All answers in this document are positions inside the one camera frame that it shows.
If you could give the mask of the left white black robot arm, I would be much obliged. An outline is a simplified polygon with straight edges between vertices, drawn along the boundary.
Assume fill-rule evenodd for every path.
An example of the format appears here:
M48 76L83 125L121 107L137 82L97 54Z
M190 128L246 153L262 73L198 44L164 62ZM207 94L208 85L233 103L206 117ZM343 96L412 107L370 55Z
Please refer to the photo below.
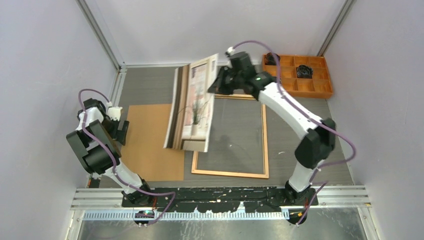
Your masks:
M121 107L105 106L89 98L77 113L78 127L66 140L89 174L107 176L122 188L124 200L141 207L153 202L147 182L121 160L119 145L126 144L129 121L121 121Z

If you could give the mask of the plant window photo print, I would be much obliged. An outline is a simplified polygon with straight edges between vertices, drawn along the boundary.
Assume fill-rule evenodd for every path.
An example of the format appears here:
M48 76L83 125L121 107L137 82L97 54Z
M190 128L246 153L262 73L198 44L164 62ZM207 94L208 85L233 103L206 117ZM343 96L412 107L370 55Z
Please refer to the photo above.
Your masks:
M208 88L217 77L218 59L216 53L175 69L165 149L208 151L215 100Z

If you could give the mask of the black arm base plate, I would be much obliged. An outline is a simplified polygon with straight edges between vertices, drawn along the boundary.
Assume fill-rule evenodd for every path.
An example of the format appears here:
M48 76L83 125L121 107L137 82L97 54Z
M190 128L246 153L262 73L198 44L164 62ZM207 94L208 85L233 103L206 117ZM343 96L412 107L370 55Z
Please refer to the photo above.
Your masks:
M310 188L298 199L276 186L256 187L158 187L152 189L154 196L134 192L121 192L123 207L147 207L167 213L233 213L244 207L247 213L272 213L285 206L302 209L309 203L318 205L314 188Z

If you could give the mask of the brown cardboard backing board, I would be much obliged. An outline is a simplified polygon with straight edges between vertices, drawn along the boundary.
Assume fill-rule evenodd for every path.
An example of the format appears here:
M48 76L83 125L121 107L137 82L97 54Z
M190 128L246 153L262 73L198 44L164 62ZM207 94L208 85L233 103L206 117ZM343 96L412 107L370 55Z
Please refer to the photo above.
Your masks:
M121 160L148 182L184 180L185 152L163 148L171 104L130 105Z

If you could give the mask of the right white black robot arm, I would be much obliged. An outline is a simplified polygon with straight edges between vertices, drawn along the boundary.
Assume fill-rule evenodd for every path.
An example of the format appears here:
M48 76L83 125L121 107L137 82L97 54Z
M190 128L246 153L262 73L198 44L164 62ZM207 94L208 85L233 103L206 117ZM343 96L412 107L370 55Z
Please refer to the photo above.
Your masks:
M273 110L294 130L300 139L294 151L297 163L283 195L291 205L299 205L312 192L311 178L319 163L335 148L336 123L308 111L268 72L257 72L247 52L235 52L230 47L225 55L229 63L219 69L207 91L230 96L242 90Z

